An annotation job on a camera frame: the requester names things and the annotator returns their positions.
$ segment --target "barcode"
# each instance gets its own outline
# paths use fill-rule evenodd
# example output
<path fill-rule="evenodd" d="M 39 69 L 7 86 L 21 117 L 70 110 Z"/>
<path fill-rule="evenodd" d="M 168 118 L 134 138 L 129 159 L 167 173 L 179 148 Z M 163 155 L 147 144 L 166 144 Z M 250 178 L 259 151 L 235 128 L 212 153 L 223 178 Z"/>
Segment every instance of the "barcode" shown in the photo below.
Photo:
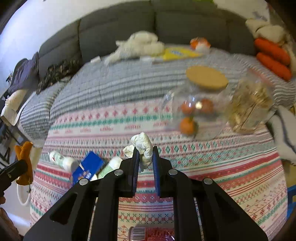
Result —
<path fill-rule="evenodd" d="M 131 229 L 130 241 L 144 241 L 145 240 L 145 228 L 133 227 Z"/>

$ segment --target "plastic bag of snacks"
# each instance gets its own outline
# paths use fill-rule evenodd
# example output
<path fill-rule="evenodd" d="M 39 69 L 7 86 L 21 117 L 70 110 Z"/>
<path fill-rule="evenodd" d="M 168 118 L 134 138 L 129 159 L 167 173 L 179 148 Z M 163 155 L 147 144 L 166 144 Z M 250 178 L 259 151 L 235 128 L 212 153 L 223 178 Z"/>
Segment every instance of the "plastic bag of snacks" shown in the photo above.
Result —
<path fill-rule="evenodd" d="M 129 241 L 174 241 L 173 229 L 131 227 L 129 230 Z"/>
<path fill-rule="evenodd" d="M 190 46 L 196 52 L 208 54 L 210 52 L 210 43 L 205 38 L 194 38 L 190 41 Z"/>
<path fill-rule="evenodd" d="M 274 104 L 272 85 L 259 75 L 249 71 L 238 84 L 228 106 L 228 121 L 238 133 L 255 131 Z"/>

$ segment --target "red cylindrical pillow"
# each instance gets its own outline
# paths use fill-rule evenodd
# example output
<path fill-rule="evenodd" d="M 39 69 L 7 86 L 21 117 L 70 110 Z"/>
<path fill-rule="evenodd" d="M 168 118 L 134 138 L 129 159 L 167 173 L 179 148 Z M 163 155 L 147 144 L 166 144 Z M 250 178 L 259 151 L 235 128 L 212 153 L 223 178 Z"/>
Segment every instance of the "red cylindrical pillow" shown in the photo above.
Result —
<path fill-rule="evenodd" d="M 283 78 L 286 81 L 289 81 L 292 78 L 292 73 L 290 69 L 281 64 L 278 61 L 275 61 L 270 56 L 264 53 L 258 53 L 256 58 L 268 69 L 270 69 L 273 73 Z"/>
<path fill-rule="evenodd" d="M 254 44 L 261 52 L 273 57 L 278 62 L 284 65 L 290 64 L 289 54 L 275 43 L 259 38 L 255 39 Z"/>

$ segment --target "orange and white object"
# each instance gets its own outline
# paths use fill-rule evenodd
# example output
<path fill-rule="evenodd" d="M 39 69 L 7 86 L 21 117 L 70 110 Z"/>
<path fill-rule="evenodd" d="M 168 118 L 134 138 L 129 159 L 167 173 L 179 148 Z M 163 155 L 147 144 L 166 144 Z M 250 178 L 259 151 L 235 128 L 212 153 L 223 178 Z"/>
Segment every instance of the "orange and white object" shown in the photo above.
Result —
<path fill-rule="evenodd" d="M 210 52 L 211 45 L 205 38 L 194 38 L 190 41 L 192 49 L 199 53 L 208 54 Z"/>

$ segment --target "yellow package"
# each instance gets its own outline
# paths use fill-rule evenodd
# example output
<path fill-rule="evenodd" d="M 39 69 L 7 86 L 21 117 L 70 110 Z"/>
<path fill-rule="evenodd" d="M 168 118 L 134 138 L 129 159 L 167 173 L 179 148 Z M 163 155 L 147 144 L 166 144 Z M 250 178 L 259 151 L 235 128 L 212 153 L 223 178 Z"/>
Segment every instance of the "yellow package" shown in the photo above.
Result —
<path fill-rule="evenodd" d="M 196 58 L 203 54 L 197 53 L 193 50 L 182 47 L 170 47 L 166 48 L 162 59 L 164 61 L 183 59 L 183 58 Z"/>

